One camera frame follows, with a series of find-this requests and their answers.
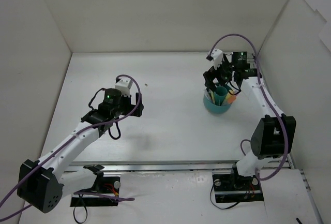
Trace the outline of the yellow slim highlighter pen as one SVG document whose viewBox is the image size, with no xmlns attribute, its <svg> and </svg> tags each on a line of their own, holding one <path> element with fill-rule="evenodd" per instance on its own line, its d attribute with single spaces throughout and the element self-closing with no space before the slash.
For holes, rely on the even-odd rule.
<svg viewBox="0 0 331 224">
<path fill-rule="evenodd" d="M 211 98 L 211 100 L 212 100 L 212 103 L 215 104 L 215 105 L 217 105 L 218 102 L 217 102 L 217 100 L 216 100 L 216 98 L 215 98 L 215 94 L 214 94 L 214 92 L 211 91 L 211 90 L 209 90 L 209 94 L 210 94 L 210 98 Z"/>
</svg>

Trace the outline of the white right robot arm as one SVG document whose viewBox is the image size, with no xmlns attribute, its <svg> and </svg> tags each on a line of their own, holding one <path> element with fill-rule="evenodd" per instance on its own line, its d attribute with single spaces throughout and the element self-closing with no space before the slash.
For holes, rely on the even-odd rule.
<svg viewBox="0 0 331 224">
<path fill-rule="evenodd" d="M 221 50 L 212 49 L 207 60 L 213 64 L 203 73 L 203 102 L 211 113 L 226 112 L 240 94 L 261 109 L 262 117 L 249 140 L 250 150 L 235 164 L 236 171 L 229 175 L 230 185 L 240 189 L 247 184 L 247 178 L 262 181 L 260 170 L 273 159 L 281 158 L 281 166 L 285 163 L 292 149 L 296 120 L 275 104 L 257 63 L 248 63 L 247 52 L 233 52 L 227 57 Z"/>
</svg>

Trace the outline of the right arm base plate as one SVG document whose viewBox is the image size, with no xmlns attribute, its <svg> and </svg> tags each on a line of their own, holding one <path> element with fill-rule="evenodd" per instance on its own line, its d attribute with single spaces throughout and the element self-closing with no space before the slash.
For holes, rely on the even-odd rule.
<svg viewBox="0 0 331 224">
<path fill-rule="evenodd" d="M 212 198 L 216 203 L 263 202 L 261 185 L 255 176 L 213 174 Z"/>
</svg>

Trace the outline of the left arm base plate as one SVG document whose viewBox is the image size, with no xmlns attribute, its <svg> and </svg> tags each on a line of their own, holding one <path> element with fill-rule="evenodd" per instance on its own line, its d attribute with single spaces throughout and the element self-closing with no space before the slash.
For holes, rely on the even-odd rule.
<svg viewBox="0 0 331 224">
<path fill-rule="evenodd" d="M 119 176 L 105 176 L 94 189 L 84 189 L 83 192 L 98 193 L 115 197 L 119 195 L 119 188 L 121 186 L 121 178 Z M 95 195 L 72 195 L 70 200 L 70 207 L 110 207 L 118 206 L 116 200 L 109 198 L 95 196 Z"/>
</svg>

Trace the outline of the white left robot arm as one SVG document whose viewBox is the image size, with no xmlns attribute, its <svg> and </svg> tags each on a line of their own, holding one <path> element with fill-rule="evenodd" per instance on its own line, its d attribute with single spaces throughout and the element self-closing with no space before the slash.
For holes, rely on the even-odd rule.
<svg viewBox="0 0 331 224">
<path fill-rule="evenodd" d="M 141 92 L 136 93 L 136 104 L 131 104 L 131 98 L 120 90 L 105 89 L 102 103 L 84 115 L 64 141 L 38 160 L 28 159 L 22 163 L 17 195 L 43 213 L 48 213 L 67 195 L 85 189 L 99 192 L 103 188 L 103 166 L 84 166 L 67 175 L 64 172 L 114 123 L 129 116 L 140 117 L 144 108 L 141 100 Z"/>
</svg>

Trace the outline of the orange capped clear highlighter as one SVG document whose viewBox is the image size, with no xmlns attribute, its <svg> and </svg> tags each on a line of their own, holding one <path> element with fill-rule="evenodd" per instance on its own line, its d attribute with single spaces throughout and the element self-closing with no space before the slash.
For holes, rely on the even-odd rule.
<svg viewBox="0 0 331 224">
<path fill-rule="evenodd" d="M 226 104 L 231 104 L 235 100 L 236 100 L 236 96 L 235 95 L 228 95 L 228 96 L 225 97 L 224 102 Z"/>
</svg>

